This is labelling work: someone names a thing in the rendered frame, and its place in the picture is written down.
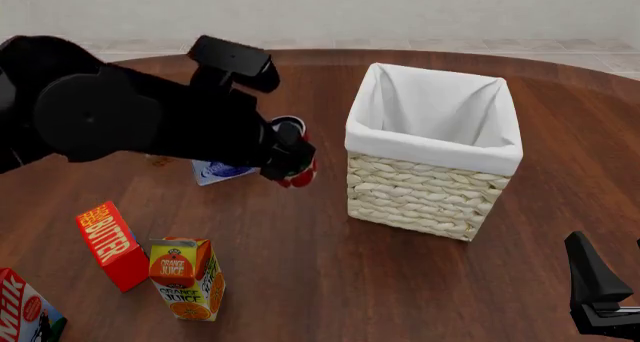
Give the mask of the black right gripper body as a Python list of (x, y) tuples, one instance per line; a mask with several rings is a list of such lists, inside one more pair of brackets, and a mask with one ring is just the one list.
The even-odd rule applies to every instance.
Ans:
[(640, 342), (640, 307), (620, 307), (616, 303), (572, 305), (570, 315), (581, 335)]

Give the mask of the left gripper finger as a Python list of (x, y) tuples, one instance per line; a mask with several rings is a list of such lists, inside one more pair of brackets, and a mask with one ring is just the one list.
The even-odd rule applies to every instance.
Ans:
[(290, 168), (278, 161), (270, 161), (260, 168), (261, 176), (271, 181), (280, 181), (285, 179), (290, 173)]
[(274, 121), (277, 143), (273, 162), (276, 170), (306, 170), (312, 167), (315, 147), (309, 142), (303, 121)]

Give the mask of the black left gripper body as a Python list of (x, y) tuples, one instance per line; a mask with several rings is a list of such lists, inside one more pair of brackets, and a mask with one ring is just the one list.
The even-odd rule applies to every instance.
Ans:
[(261, 168), (270, 161), (278, 161), (277, 158), (280, 152), (277, 151), (277, 147), (279, 142), (280, 140), (272, 126), (268, 122), (261, 120), (259, 122), (258, 145), (254, 155), (256, 167)]

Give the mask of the red tomato sauce can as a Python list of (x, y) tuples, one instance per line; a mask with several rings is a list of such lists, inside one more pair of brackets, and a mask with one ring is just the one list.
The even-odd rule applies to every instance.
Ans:
[[(273, 128), (274, 121), (303, 121), (302, 119), (296, 116), (279, 116), (273, 119), (270, 124)], [(289, 175), (280, 181), (275, 181), (283, 188), (303, 188), (313, 181), (317, 173), (317, 164), (316, 159), (314, 157), (314, 161), (312, 167), (306, 170), (290, 170)]]

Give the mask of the woven basket with white liner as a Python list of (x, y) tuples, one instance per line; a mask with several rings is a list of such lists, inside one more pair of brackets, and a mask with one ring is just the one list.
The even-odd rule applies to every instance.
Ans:
[(506, 80), (375, 63), (346, 120), (352, 218), (469, 242), (523, 158)]

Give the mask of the white and blue box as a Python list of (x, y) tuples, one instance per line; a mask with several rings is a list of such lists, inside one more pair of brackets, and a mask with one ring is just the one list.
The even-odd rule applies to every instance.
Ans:
[(218, 161), (191, 161), (194, 178), (199, 186), (211, 185), (255, 173), (253, 167), (232, 167)]

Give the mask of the black plate on stalk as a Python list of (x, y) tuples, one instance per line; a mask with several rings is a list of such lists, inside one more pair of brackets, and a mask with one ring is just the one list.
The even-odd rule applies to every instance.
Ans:
[(191, 87), (222, 89), (239, 83), (270, 93), (280, 84), (271, 55), (257, 47), (201, 35), (187, 56), (198, 65), (190, 80)]

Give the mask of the orange juice carton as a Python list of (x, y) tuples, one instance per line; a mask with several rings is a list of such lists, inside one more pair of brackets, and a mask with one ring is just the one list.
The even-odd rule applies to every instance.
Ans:
[(174, 317), (216, 320), (226, 283), (208, 239), (153, 240), (149, 278)]

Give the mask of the red butter box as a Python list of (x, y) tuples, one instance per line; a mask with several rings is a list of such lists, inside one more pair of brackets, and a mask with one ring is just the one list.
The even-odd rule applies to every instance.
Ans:
[(121, 293), (148, 278), (149, 257), (114, 203), (102, 203), (75, 220), (100, 268)]

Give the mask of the red and white milk carton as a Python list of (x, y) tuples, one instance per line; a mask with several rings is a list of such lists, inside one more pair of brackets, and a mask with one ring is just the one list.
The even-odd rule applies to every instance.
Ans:
[(10, 268), (0, 268), (0, 342), (59, 342), (67, 319)]

